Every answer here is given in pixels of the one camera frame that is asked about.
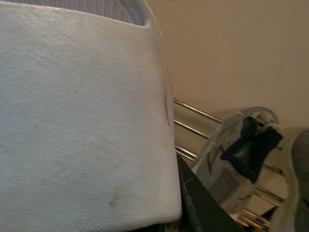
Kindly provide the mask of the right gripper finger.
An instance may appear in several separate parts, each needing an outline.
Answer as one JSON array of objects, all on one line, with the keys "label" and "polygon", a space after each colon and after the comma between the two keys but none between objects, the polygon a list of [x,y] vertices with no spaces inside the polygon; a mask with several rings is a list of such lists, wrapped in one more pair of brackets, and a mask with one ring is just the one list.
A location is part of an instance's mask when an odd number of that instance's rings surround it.
[{"label": "right gripper finger", "polygon": [[180,232],[242,232],[243,229],[209,194],[180,155],[177,155],[183,215]]}]

